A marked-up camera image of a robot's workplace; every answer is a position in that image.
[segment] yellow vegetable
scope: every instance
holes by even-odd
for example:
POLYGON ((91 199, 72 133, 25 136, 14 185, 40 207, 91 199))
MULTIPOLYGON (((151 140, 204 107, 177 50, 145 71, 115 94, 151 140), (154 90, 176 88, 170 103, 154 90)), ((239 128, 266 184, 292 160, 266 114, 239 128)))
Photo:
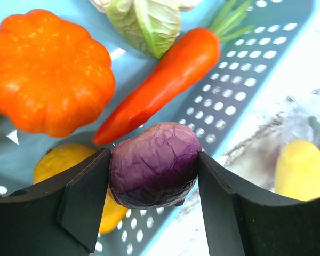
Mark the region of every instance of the yellow vegetable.
MULTIPOLYGON (((67 170, 94 153, 94 149, 80 144, 60 145, 39 161, 34 170, 34 183, 67 170)), ((99 232, 105 234, 113 231, 127 211, 127 208, 117 204, 107 193, 99 232)))
POLYGON ((316 146, 295 140, 283 149, 276 165, 275 192, 301 201, 320 197, 320 151, 316 146))

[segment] orange squash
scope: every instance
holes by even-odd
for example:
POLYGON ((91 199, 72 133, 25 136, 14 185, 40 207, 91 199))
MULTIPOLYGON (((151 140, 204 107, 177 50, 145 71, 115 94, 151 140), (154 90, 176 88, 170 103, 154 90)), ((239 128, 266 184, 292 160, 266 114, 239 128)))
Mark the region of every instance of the orange squash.
POLYGON ((89 32, 47 10, 0 25, 0 114, 20 130, 66 137, 112 99, 108 51, 89 32))

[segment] white hole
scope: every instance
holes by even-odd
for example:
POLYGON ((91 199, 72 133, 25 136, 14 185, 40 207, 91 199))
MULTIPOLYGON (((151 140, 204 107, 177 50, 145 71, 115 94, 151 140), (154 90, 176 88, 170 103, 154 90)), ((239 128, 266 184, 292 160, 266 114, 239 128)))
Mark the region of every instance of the white hole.
POLYGON ((238 93, 235 95, 235 99, 238 100, 238 101, 244 100, 245 97, 246 97, 246 93, 244 93, 244 92, 238 92, 238 93))
POLYGON ((223 96, 225 98, 230 97, 233 94, 233 91, 231 89, 226 89, 225 91, 223 91, 223 96))
POLYGON ((255 33, 262 33, 265 30, 265 27, 258 27, 257 29, 255 29, 255 33))
POLYGON ((222 82, 226 82, 227 80, 229 80, 230 79, 230 76, 229 75, 223 75, 221 78, 220 78, 220 80, 222 81, 222 82))
POLYGON ((256 1, 256 5, 258 7, 266 7, 267 6, 267 2, 265 0, 258 0, 258 1, 256 1))
POLYGON ((117 229, 120 230, 123 226, 123 222, 122 220, 119 221, 119 223, 117 224, 117 229))
POLYGON ((221 64, 219 64, 219 68, 225 68, 226 66, 228 65, 228 63, 227 62, 222 62, 221 64))
POLYGON ((192 108, 192 107, 190 107, 190 108, 188 108, 188 109, 186 110, 186 114, 187 114, 187 115, 192 115, 193 112, 194 112, 194 108, 192 108))
POLYGON ((270 42, 270 38, 266 37, 260 40, 259 44, 260 45, 266 45, 270 42))
POLYGON ((129 209, 126 213, 126 217, 129 218, 131 214, 132 214, 132 210, 129 209))
POLYGON ((219 77, 219 74, 218 74, 218 73, 214 73, 214 74, 210 77, 210 79, 211 79, 211 80, 216 80, 218 77, 219 77))
POLYGON ((241 51, 237 54, 237 57, 244 58, 247 55, 247 51, 241 51))
POLYGON ((235 54, 236 54, 236 51, 230 51, 230 52, 228 52, 228 54, 226 54, 226 57, 233 57, 233 56, 235 56, 235 54))
POLYGON ((276 51, 268 51, 266 52, 263 57, 266 59, 271 59, 276 55, 276 51))
POLYGON ((213 89, 212 89, 212 93, 213 94, 217 94, 217 93, 219 93, 221 91, 221 87, 219 87, 219 86, 215 86, 213 89))
POLYGON ((223 108, 223 103, 222 102, 217 102, 214 106, 213 109, 216 111, 220 111, 223 108))
POLYGON ((253 51, 250 53, 250 58, 258 58, 258 56, 261 55, 261 51, 253 51))
POLYGON ((268 28, 268 32, 275 32, 275 31, 278 31, 278 29, 279 29, 279 25, 273 25, 268 28))
POLYGON ((132 229, 135 229, 137 227, 138 221, 136 220, 136 218, 133 218, 132 221, 130 222, 130 226, 132 227, 132 229))
POLYGON ((273 44, 283 44, 284 42, 286 42, 286 40, 287 40, 286 37, 281 36, 281 37, 275 39, 275 40, 273 41, 273 44))
POLYGON ((233 84, 239 84, 241 81, 242 81, 242 78, 240 76, 235 76, 231 82, 233 84))
POLYGON ((147 210, 140 210, 141 217, 145 216, 147 213, 147 210))
POLYGON ((257 73, 261 73, 261 72, 265 71, 266 68, 267 68, 266 65, 264 65, 264 64, 259 64, 258 66, 256 66, 256 67, 254 68, 254 71, 257 72, 257 73))
POLYGON ((238 68, 238 66, 239 66, 239 63, 234 62, 229 66, 229 69, 234 70, 234 69, 238 68))
POLYGON ((286 31, 293 30, 294 28, 297 27, 297 25, 298 24, 296 24, 296 23, 289 23, 286 26, 284 26, 283 30, 286 30, 286 31))
POLYGON ((133 253, 133 245, 132 244, 128 244, 127 245, 127 254, 131 255, 133 253))
POLYGON ((149 216, 149 217, 147 218, 146 224, 147 224, 147 228, 151 228, 151 227, 153 226, 154 220, 153 220, 152 216, 149 216))
POLYGON ((192 131, 194 130, 194 124, 193 123, 188 124, 187 127, 189 127, 192 131))
POLYGON ((126 242, 126 241, 127 241, 127 238, 128 238, 128 233, 127 233, 127 231, 125 230, 125 231, 122 232, 122 236, 121 236, 122 242, 123 242, 123 243, 126 242))
POLYGON ((235 42, 235 45, 240 46, 240 45, 243 44, 243 43, 244 43, 244 40, 243 40, 243 39, 240 39, 240 40, 237 40, 237 41, 235 42))
POLYGON ((215 142, 215 135, 214 134, 208 134, 205 138, 206 142, 208 144, 212 144, 215 142))
POLYGON ((236 112, 236 108, 234 106, 229 106, 225 109, 225 113, 228 116, 232 116, 236 112))
POLYGON ((4 186, 0 186, 0 195, 5 195, 7 193, 8 189, 4 186))
POLYGON ((255 83, 256 83, 255 78, 249 78, 249 79, 245 80, 245 82, 244 82, 245 86, 247 86, 247 87, 252 87, 255 85, 255 83))
POLYGON ((137 232, 137 240, 140 243, 142 241, 142 239, 143 239, 143 232, 142 232, 142 230, 139 230, 137 232))
POLYGON ((205 123, 206 124, 211 124, 214 120, 214 117, 211 116, 211 115, 208 115, 206 118, 205 118, 205 123))
POLYGON ((156 209, 156 212, 158 213, 158 215, 161 215, 164 212, 164 210, 165 209, 163 207, 160 207, 156 209))
POLYGON ((224 120, 218 120, 218 121, 216 122, 215 126, 216 126, 216 128, 217 128, 218 130, 223 130, 223 129, 225 128, 225 126, 226 126, 226 123, 225 123, 224 120))
POLYGON ((247 45, 253 45, 254 43, 256 43, 256 39, 249 39, 246 44, 247 45))
POLYGON ((196 119, 201 119, 203 117, 204 113, 202 111, 198 111, 195 115, 196 119))
POLYGON ((203 105, 204 105, 205 107, 209 107, 209 106, 211 106, 211 104, 212 104, 212 100, 211 100, 211 99, 206 99, 206 100, 204 101, 204 103, 203 103, 203 105))
POLYGON ((211 85, 210 85, 210 84, 204 85, 204 87, 203 87, 203 91, 204 91, 204 92, 209 91, 209 89, 211 89, 211 85))
POLYGON ((103 251, 103 245, 100 242, 96 242, 95 250, 97 252, 102 252, 103 251))
POLYGON ((201 136, 203 136, 205 134, 205 131, 204 129, 202 128, 198 128, 197 131, 196 131, 196 135, 198 138, 200 138, 201 136))
POLYGON ((202 100, 203 100, 203 97, 202 97, 202 96, 198 96, 198 97, 196 97, 196 98, 194 99, 194 102, 195 102, 195 103, 200 103, 200 102, 202 102, 202 100))
POLYGON ((246 64, 243 64, 241 66, 241 71, 248 71, 251 69, 251 64, 250 63, 246 63, 246 64))

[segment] basket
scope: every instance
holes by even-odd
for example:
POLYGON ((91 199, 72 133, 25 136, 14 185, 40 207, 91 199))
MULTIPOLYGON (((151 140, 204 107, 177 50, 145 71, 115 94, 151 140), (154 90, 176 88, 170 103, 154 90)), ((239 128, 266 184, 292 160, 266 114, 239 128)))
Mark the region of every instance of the basket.
MULTIPOLYGON (((223 3, 222 0, 204 0, 192 11, 183 13, 182 31, 208 26, 223 3)), ((176 121, 196 132, 204 151, 210 156, 219 156, 249 106, 308 24, 315 5, 314 0, 253 0, 253 7, 249 9, 251 15, 245 23, 254 24, 256 29, 224 44, 218 65, 204 79, 177 96, 147 123, 107 147, 113 149, 116 143, 155 123, 176 121)), ((100 41, 113 59, 117 89, 99 120, 78 129, 65 140, 42 134, 24 134, 7 119, 1 118, 0 195, 30 186, 38 160, 55 145, 78 142, 93 147, 90 143, 93 132, 157 63, 129 46, 89 0, 0 1, 0 22, 8 15, 26 13, 35 8, 50 10, 61 18, 84 26, 94 39, 100 41)), ((129 210, 113 232, 99 236, 95 255, 146 255, 179 210, 179 207, 129 210)))

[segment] basket hole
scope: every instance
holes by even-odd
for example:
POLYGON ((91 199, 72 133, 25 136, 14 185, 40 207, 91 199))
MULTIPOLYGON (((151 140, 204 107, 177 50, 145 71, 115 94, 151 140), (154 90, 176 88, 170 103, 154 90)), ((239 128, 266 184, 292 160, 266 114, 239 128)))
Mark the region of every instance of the basket hole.
POLYGON ((140 230, 137 232, 137 241, 138 241, 139 243, 141 243, 142 239, 143 239, 143 232, 142 232, 142 230, 140 229, 140 230))
POLYGON ((238 100, 238 101, 244 100, 245 97, 246 97, 246 93, 244 93, 244 92, 238 92, 238 93, 235 95, 235 99, 238 100))
POLYGON ((205 140, 208 144, 212 144, 215 142, 215 135, 210 133, 206 136, 205 140))
POLYGON ((238 66, 239 66, 239 63, 234 62, 234 63, 232 63, 232 64, 229 66, 229 69, 235 70, 236 68, 238 68, 238 66))
POLYGON ((265 0, 258 0, 258 1, 256 1, 256 5, 258 6, 258 7, 266 7, 267 6, 267 2, 265 1, 265 0))
POLYGON ((297 27, 298 24, 296 23, 289 23, 287 24, 286 26, 283 27, 283 30, 285 31, 290 31, 290 30, 293 30, 294 28, 297 27))
POLYGON ((127 241, 127 238, 128 238, 128 233, 127 233, 126 230, 124 230, 124 231, 122 232, 122 236, 121 236, 122 242, 123 242, 123 243, 126 242, 126 241, 127 241))
POLYGON ((236 108, 234 106, 229 106, 225 109, 225 114, 228 116, 232 116, 236 112, 236 108))
POLYGON ((247 51, 241 51, 237 54, 237 57, 244 58, 247 55, 247 51))
POLYGON ((241 71, 248 71, 251 69, 251 64, 250 63, 246 63, 246 64, 243 64, 241 66, 241 71))
POLYGON ((227 62, 222 62, 221 64, 219 64, 219 68, 225 68, 226 66, 228 65, 228 63, 227 62))
POLYGON ((226 54, 226 57, 233 57, 233 56, 235 56, 235 54, 236 54, 236 51, 229 51, 228 52, 228 54, 226 54))
POLYGON ((217 102, 214 104, 213 109, 216 111, 220 111, 223 108, 224 104, 222 102, 217 102))
POLYGON ((100 242, 96 242, 95 250, 97 252, 102 252, 103 251, 103 245, 100 242))
POLYGON ((216 80, 218 77, 219 77, 219 74, 218 74, 218 73, 214 73, 214 74, 210 77, 210 79, 211 79, 211 80, 216 80))
POLYGON ((250 53, 249 57, 250 58, 258 58, 259 55, 261 55, 261 51, 253 51, 252 53, 250 53))
POLYGON ((144 210, 144 209, 140 210, 141 217, 144 217, 146 213, 147 213, 147 210, 144 210))
POLYGON ((133 245, 132 244, 128 244, 127 245, 127 254, 131 255, 133 253, 133 245))
POLYGON ((212 104, 212 100, 211 100, 211 99, 206 99, 206 100, 204 101, 204 103, 203 103, 203 105, 204 105, 205 107, 209 107, 209 106, 211 106, 211 104, 212 104))
POLYGON ((222 81, 222 82, 226 82, 227 80, 229 80, 230 79, 230 76, 229 75, 223 75, 221 78, 220 78, 220 80, 222 81))
POLYGON ((203 92, 208 92, 211 89, 211 85, 210 84, 206 84, 203 87, 203 92))
POLYGON ((151 228, 154 224, 154 220, 152 216, 149 216, 146 221, 147 228, 151 228))
POLYGON ((255 29, 255 33, 262 33, 266 28, 265 27, 258 27, 257 29, 255 29))
POLYGON ((244 85, 247 87, 253 87, 256 84, 256 79, 255 78, 249 78, 245 80, 244 85))
POLYGON ((133 218, 132 221, 130 222, 130 226, 132 229, 135 229, 137 227, 138 221, 136 218, 133 218))
POLYGON ((214 117, 211 116, 211 115, 208 115, 206 118, 205 118, 205 123, 206 124, 211 124, 214 120, 214 117))
POLYGON ((275 32, 279 30, 279 25, 273 25, 271 27, 268 28, 268 32, 275 32))
POLYGON ((256 67, 254 68, 254 71, 257 72, 257 73, 261 73, 261 72, 265 71, 266 68, 267 68, 266 65, 264 65, 264 64, 259 64, 258 66, 256 66, 256 67))
POLYGON ((233 94, 233 91, 231 89, 226 89, 225 91, 223 91, 223 96, 225 98, 230 97, 233 94))
POLYGON ((277 39, 275 39, 274 41, 273 41, 273 44, 283 44, 284 42, 286 42, 287 41, 287 38, 286 37, 284 37, 284 36, 281 36, 281 37, 279 37, 279 38, 277 38, 277 39))
POLYGON ((266 52, 263 57, 266 59, 271 59, 276 55, 276 51, 268 51, 266 52))
POLYGON ((188 108, 188 109, 186 110, 186 114, 187 114, 187 115, 192 115, 193 112, 194 112, 194 108, 193 108, 193 107, 190 107, 190 108, 188 108))
POLYGON ((266 45, 270 42, 270 38, 269 37, 266 37, 266 38, 262 38, 259 42, 260 45, 266 45))
POLYGON ((8 189, 5 186, 0 185, 0 195, 5 195, 7 193, 8 189))
POLYGON ((218 129, 218 130, 223 130, 224 128, 225 128, 225 126, 226 126, 226 122, 224 121, 224 120, 218 120, 217 122, 216 122, 216 124, 215 124, 215 126, 216 126, 216 128, 218 129))
POLYGON ((195 103, 200 103, 200 102, 202 102, 202 100, 203 100, 203 97, 202 97, 202 96, 198 96, 198 97, 196 97, 196 98, 194 99, 194 102, 195 102, 195 103))

